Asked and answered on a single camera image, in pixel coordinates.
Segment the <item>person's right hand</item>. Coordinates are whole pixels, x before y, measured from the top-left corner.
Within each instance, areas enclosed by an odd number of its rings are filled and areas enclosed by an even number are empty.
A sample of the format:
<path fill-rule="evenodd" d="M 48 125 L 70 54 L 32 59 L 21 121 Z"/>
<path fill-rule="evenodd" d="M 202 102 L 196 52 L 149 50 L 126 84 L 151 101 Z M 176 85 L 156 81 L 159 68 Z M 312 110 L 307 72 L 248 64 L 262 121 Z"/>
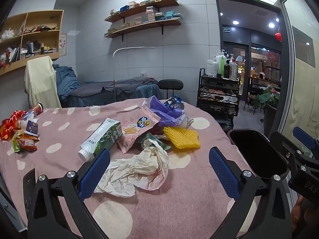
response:
<path fill-rule="evenodd" d="M 307 201 L 303 196 L 299 196 L 291 210 L 291 228 L 292 232 L 305 225 L 304 215 L 307 210 Z"/>

